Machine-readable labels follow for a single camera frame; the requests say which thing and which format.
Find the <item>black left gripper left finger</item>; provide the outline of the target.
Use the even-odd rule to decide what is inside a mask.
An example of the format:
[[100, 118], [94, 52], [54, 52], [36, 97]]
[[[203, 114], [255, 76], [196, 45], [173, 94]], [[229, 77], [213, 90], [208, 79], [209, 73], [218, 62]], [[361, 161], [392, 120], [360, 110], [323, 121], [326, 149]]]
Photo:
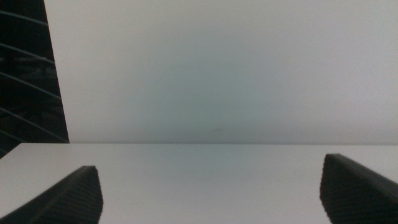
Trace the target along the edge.
[[98, 224], [103, 196], [98, 170], [82, 166], [1, 218], [1, 224]]

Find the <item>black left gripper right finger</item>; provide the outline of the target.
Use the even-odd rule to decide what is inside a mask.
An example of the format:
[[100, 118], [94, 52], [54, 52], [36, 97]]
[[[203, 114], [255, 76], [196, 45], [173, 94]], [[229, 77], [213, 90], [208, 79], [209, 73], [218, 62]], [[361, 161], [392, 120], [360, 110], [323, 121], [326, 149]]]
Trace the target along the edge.
[[341, 154], [324, 158], [320, 200], [334, 224], [397, 224], [397, 182]]

